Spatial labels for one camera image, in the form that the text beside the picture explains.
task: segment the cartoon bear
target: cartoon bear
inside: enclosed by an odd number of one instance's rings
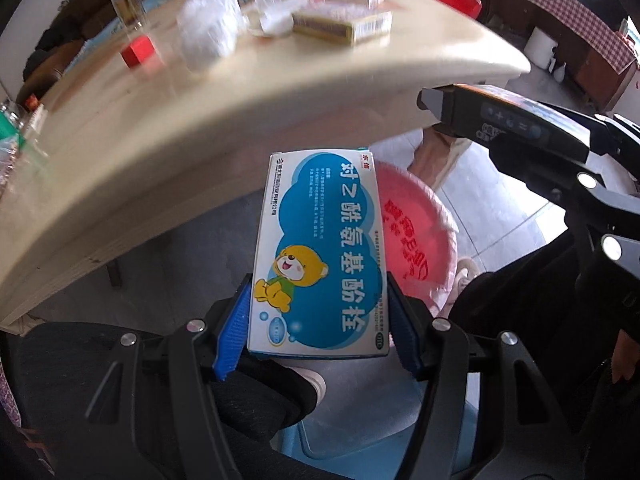
[[[290,245],[280,251],[273,270],[277,274],[275,278],[255,282],[254,298],[267,301],[284,314],[290,310],[294,289],[316,284],[327,275],[329,267],[314,250],[304,245]]]

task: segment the red cube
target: red cube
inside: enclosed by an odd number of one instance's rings
[[[133,68],[151,57],[156,50],[148,36],[139,36],[120,53],[129,68]]]

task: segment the white vase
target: white vase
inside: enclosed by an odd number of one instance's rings
[[[560,68],[557,68],[556,71],[554,72],[554,79],[559,83],[564,81],[565,67],[566,67],[566,63],[562,63],[562,66]]]

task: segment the shoe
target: shoe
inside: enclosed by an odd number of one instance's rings
[[[456,277],[453,280],[453,288],[447,298],[444,308],[442,309],[440,316],[448,317],[453,304],[458,299],[458,296],[465,290],[465,287],[471,283],[471,281],[480,275],[480,267],[478,267],[469,256],[463,256],[458,260],[458,266],[456,267]]]
[[[324,399],[324,396],[326,395],[326,383],[324,382],[324,378],[322,377],[322,375],[320,375],[318,372],[315,372],[313,370],[309,370],[308,368],[297,368],[293,366],[287,366],[287,368],[289,370],[293,370],[295,373],[297,373],[303,379],[306,379],[306,381],[313,386],[314,390],[316,391],[316,394],[318,394],[318,400],[316,401],[316,407],[317,407],[318,404],[322,402],[322,400]]]

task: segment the blue and white box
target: blue and white box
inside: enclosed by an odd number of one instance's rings
[[[308,358],[388,353],[385,248],[371,152],[271,155],[247,346]]]

